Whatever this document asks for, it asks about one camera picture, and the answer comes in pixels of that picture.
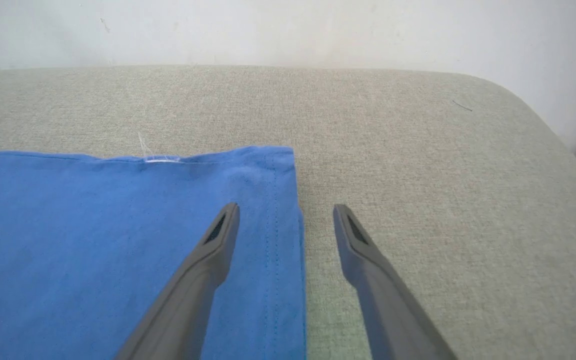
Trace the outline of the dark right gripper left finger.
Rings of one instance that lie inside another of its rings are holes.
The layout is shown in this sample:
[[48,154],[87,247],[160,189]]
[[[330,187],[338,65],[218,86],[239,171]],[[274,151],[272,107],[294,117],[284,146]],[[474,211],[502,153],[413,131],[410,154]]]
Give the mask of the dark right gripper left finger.
[[231,268],[240,224],[237,203],[227,203],[171,276],[117,360],[199,360],[217,288]]

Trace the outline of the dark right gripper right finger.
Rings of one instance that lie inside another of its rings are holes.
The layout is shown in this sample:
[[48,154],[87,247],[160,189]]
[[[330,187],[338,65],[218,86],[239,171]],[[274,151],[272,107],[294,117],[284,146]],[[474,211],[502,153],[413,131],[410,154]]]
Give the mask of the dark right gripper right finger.
[[333,222],[342,272],[356,290],[373,359],[455,360],[454,351],[354,212],[337,203]]

